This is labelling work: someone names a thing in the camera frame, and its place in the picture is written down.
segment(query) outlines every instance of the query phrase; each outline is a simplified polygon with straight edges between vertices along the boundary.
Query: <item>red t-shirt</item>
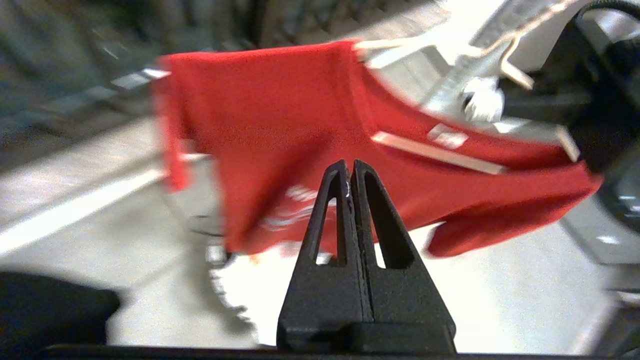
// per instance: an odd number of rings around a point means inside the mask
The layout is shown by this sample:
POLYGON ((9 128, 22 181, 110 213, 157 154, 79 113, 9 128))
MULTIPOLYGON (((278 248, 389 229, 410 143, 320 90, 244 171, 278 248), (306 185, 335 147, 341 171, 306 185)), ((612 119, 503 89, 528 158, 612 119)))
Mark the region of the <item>red t-shirt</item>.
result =
MULTIPOLYGON (((325 168, 358 158, 373 166, 407 229, 441 225, 429 245, 454 256, 561 218, 601 179, 560 146, 486 135, 429 116, 393 96, 352 42, 162 58, 172 73, 154 87, 167 134, 173 191, 188 185, 180 139, 212 154, 224 191, 225 241, 254 254, 301 241, 325 168), (371 141, 385 131, 417 142, 446 125, 466 140, 459 154, 508 167, 490 175, 371 141)), ((335 253, 335 208, 322 247, 335 253)))

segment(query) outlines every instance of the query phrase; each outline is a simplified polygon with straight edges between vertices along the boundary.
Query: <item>floor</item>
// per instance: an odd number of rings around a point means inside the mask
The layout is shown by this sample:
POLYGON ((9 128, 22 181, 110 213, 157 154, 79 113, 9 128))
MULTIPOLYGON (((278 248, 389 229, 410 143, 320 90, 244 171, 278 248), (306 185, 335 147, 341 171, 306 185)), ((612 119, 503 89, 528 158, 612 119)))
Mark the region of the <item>floor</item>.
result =
MULTIPOLYGON (((407 101, 417 101, 437 76, 420 53, 381 73, 407 101)), ((195 162, 196 182, 182 193, 168 195, 160 183, 141 186, 0 255, 0 267, 120 289, 123 307, 108 324, 115 345, 255 347, 253 329, 211 291, 204 239, 186 229, 190 215, 221 213, 212 166, 214 160, 195 162)), ((418 248, 432 230, 412 232, 418 248)), ((602 290, 609 269, 593 264, 558 224, 425 264, 456 322, 460 352, 579 354, 594 319, 612 304, 602 290)))

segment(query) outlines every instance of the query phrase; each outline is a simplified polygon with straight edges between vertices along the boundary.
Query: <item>blurred background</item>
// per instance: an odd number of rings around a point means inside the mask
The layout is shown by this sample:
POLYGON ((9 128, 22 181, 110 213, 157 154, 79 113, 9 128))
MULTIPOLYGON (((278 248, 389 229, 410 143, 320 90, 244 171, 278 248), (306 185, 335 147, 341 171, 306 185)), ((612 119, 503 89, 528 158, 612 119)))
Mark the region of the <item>blurred background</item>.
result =
MULTIPOLYGON (((257 346, 251 324, 212 289, 209 240, 186 225, 205 214, 211 231, 223 229, 216 160, 191 154, 196 181, 184 192, 170 195, 160 183, 163 145, 149 92, 166 75, 157 57, 410 37, 443 24, 455 24, 452 41, 468 42, 504 3, 0 0, 0 268, 119 289, 125 301, 108 323, 115 345, 257 346)), ((540 68, 586 3, 525 37, 512 62, 540 68)), ((594 16, 614 40, 640 35, 619 13, 594 16)), ((414 104, 447 66, 419 49, 373 56, 381 56, 380 78, 414 104)), ((514 136, 548 130, 516 120, 514 136)), ((458 325, 460 352, 595 354, 618 349, 616 334, 640 334, 637 149, 562 221, 424 259, 458 325)), ((432 230, 411 233, 419 249, 432 230)), ((247 296, 263 295, 251 276, 247 296)))

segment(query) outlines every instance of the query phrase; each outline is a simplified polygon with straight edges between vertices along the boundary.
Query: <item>white print on shirt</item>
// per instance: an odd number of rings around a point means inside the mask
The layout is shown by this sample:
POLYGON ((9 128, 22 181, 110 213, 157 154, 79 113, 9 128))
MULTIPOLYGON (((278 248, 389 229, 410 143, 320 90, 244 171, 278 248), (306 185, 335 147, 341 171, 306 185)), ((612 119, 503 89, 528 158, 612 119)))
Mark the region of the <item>white print on shirt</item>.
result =
POLYGON ((438 124, 429 131, 427 138, 448 149, 457 149, 467 141, 469 136, 465 133, 457 133, 454 129, 443 124, 438 124))
MULTIPOLYGON (((308 220, 311 217, 314 203, 306 205, 305 203, 310 201, 315 202, 317 195, 317 191, 313 191, 301 185, 294 185, 290 187, 285 192, 285 196, 295 202, 293 206, 277 206, 273 210, 272 215, 269 215, 260 221, 260 227, 268 231, 283 231, 290 225, 308 220)), ((335 199, 329 201, 324 221, 336 219, 335 205, 335 199)))

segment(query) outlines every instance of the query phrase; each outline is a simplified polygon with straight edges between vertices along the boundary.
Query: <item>t-shirt sleeve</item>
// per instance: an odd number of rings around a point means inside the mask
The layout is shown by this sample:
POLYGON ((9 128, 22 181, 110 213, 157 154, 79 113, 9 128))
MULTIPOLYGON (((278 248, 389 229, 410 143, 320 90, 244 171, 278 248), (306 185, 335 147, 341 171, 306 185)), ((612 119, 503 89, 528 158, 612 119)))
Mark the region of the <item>t-shirt sleeve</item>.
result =
POLYGON ((182 159, 182 140, 190 138, 188 117, 180 93, 178 74, 155 80, 152 85, 154 107, 164 136, 164 160, 168 172, 166 181, 171 192, 184 190, 189 184, 188 168, 182 159))
POLYGON ((428 252, 438 257, 457 256, 528 233, 560 220, 597 189, 598 185, 594 184, 591 188, 572 194, 541 196, 538 199, 453 215, 438 227, 428 246, 428 252))

